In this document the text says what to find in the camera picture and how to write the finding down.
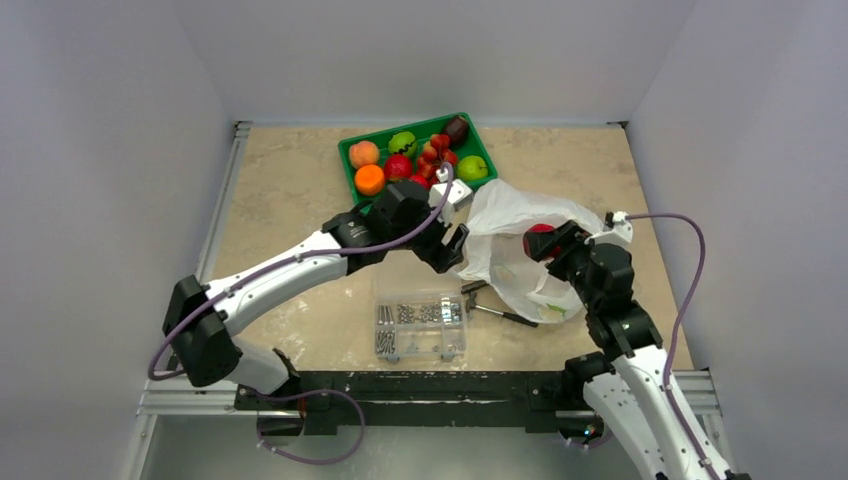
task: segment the clear plastic container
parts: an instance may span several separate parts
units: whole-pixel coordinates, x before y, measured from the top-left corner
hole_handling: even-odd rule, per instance
[[[378,297],[375,318],[374,352],[379,358],[449,361],[465,353],[467,318],[456,293]]]
[[[438,275],[410,251],[390,252],[375,277],[374,352],[445,361],[465,353],[467,316],[454,275]]]

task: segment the plastic fruit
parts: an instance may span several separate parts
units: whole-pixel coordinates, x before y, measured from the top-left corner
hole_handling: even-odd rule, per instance
[[[442,150],[450,147],[450,137],[441,133],[434,133],[430,136],[430,145],[432,145],[436,151],[441,152]]]
[[[419,172],[419,171],[421,171],[422,168],[424,168],[424,166],[434,165],[434,164],[437,164],[437,163],[439,163],[438,158],[434,158],[433,160],[429,160],[428,158],[425,158],[424,155],[421,155],[420,157],[418,157],[418,160],[415,161],[415,171]]]
[[[463,182],[472,182],[489,176],[489,167],[483,157],[469,155],[463,158],[456,168],[456,175]]]
[[[416,173],[429,180],[433,178],[433,175],[436,174],[436,170],[438,169],[439,167],[433,163],[418,164],[418,172]]]
[[[383,169],[377,165],[365,165],[356,171],[356,175],[353,176],[353,185],[359,193],[370,197],[383,190],[386,186],[386,176],[383,174]]]
[[[439,151],[430,142],[427,142],[424,144],[424,148],[421,149],[421,155],[418,158],[423,159],[427,163],[435,163],[439,160]]]
[[[456,164],[459,163],[459,157],[453,153],[453,150],[446,148],[442,150],[442,162],[448,162],[456,169]]]
[[[412,180],[413,182],[421,185],[424,188],[430,188],[430,182],[426,178],[422,177],[421,175],[415,174],[415,175],[409,177],[409,179]]]
[[[391,154],[399,153],[411,159],[417,152],[418,140],[410,132],[398,132],[389,139],[389,153]]]
[[[445,128],[442,129],[442,133],[450,137],[451,146],[457,148],[465,143],[465,140],[468,138],[468,130],[468,120],[462,115],[456,115],[448,120]]]
[[[405,155],[396,153],[390,155],[383,165],[383,173],[390,182],[399,182],[412,176],[412,161]]]
[[[359,170],[365,165],[375,165],[380,161],[380,149],[374,142],[363,140],[359,143],[354,143],[348,149],[348,158],[353,168]]]

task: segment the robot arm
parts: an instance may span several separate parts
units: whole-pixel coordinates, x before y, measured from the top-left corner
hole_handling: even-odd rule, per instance
[[[273,394],[297,371],[279,350],[258,348],[237,337],[257,318],[297,294],[324,282],[351,275],[381,262],[388,249],[370,248],[409,234],[447,195],[437,220],[396,248],[412,250],[436,272],[444,273],[462,260],[468,229],[460,225],[447,244],[442,238],[453,214],[467,205],[471,189],[461,180],[438,184],[429,192],[414,182],[390,185],[379,200],[336,215],[321,230],[280,255],[243,272],[201,285],[192,275],[174,286],[163,332],[168,335],[189,313],[210,299],[220,300],[191,321],[171,341],[189,381],[195,387],[222,379]],[[309,258],[301,258],[312,252]],[[287,265],[272,268],[285,260]],[[258,278],[242,287],[232,285],[250,275]]]
[[[633,300],[631,256],[623,248],[632,238],[626,218],[624,212],[607,214],[604,232],[595,235],[569,221],[524,236],[528,256],[548,261],[548,273],[575,288],[589,335],[602,350],[567,361],[563,385],[601,415],[645,480],[749,478],[731,472],[674,375],[664,380],[662,338]]]

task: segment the white plastic bag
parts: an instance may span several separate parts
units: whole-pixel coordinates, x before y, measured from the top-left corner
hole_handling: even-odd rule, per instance
[[[522,236],[537,223],[558,227],[568,220],[590,233],[603,227],[597,215],[570,200],[521,192],[492,180],[471,204],[465,242],[468,265],[457,274],[466,280],[486,280],[510,308],[529,320],[567,320],[583,307],[577,293],[524,254]]]

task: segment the floor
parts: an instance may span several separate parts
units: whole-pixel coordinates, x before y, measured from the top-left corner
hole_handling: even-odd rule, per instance
[[[237,273],[299,243],[353,202],[339,164],[339,140],[377,129],[253,128],[222,230],[214,277]],[[481,138],[500,178],[525,191],[566,197],[599,216],[647,211],[630,149],[620,128],[483,128]],[[670,339],[676,308],[650,222],[634,224],[630,251],[635,298]],[[241,335],[278,347],[311,370],[558,370],[564,360],[597,350],[582,314],[537,329],[475,312],[468,351],[452,362],[404,360],[374,353],[375,282],[400,272],[416,288],[428,267],[391,253],[378,268],[313,288],[272,310]],[[457,285],[455,279],[443,279]],[[506,308],[491,289],[481,305]],[[690,369],[685,341],[674,366]]]

